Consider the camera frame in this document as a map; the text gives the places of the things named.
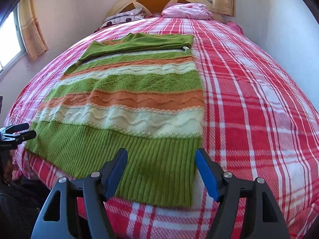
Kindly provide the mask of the green orange striped knit sweater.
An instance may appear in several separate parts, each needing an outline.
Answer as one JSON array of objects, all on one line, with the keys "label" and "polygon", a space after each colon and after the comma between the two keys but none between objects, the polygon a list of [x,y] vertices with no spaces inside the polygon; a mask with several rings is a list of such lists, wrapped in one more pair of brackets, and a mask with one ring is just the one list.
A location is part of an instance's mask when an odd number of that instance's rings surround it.
[{"label": "green orange striped knit sweater", "polygon": [[44,98],[25,149],[83,178],[125,148],[117,196],[189,207],[204,118],[193,40],[130,33],[92,42]]}]

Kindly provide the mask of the pink blanket beside bed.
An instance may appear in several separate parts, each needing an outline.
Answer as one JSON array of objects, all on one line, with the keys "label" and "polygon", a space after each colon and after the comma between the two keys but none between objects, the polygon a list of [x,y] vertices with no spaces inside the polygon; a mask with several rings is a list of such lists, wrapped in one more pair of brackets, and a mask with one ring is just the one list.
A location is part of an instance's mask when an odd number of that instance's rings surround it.
[{"label": "pink blanket beside bed", "polygon": [[230,27],[232,30],[234,30],[235,32],[237,32],[241,35],[244,35],[243,29],[237,23],[235,23],[233,21],[228,21],[228,22],[226,22],[226,25],[228,27]]}]

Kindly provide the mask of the side window with green frame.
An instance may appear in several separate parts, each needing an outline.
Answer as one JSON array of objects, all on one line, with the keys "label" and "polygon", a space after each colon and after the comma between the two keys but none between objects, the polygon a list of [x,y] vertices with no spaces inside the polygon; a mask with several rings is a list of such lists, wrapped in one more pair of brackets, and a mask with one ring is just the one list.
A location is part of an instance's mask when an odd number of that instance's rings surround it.
[{"label": "side window with green frame", "polygon": [[17,7],[13,9],[1,26],[0,42],[1,73],[3,73],[12,66],[20,56],[26,53],[18,20]]}]

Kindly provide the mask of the yellow side window curtain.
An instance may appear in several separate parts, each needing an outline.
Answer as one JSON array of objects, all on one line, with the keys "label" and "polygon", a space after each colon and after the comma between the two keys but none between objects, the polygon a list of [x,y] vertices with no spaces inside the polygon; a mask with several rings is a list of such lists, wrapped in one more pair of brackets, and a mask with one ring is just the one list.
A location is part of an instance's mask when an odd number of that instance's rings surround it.
[{"label": "yellow side window curtain", "polygon": [[29,58],[34,61],[48,51],[35,13],[34,1],[20,0],[17,10],[23,44]]}]

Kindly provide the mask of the white bus print pillow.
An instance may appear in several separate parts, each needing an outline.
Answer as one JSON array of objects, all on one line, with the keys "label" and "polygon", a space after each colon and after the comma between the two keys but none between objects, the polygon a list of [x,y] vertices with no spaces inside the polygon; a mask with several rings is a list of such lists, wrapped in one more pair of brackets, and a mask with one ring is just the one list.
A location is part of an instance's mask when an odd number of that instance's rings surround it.
[{"label": "white bus print pillow", "polygon": [[137,9],[133,9],[126,12],[121,12],[119,14],[115,14],[113,16],[107,17],[103,21],[101,28],[141,20],[145,18],[145,16],[146,16],[146,12],[143,8],[137,8]]}]

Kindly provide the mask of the pink crumpled pillow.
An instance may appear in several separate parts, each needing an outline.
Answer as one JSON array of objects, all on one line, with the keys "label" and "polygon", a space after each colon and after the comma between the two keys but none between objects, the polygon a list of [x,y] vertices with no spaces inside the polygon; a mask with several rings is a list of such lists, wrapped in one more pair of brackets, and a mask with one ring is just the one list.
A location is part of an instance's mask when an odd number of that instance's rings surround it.
[{"label": "pink crumpled pillow", "polygon": [[186,18],[208,21],[214,19],[212,12],[207,9],[205,4],[201,3],[170,4],[163,9],[161,16],[164,18]]}]

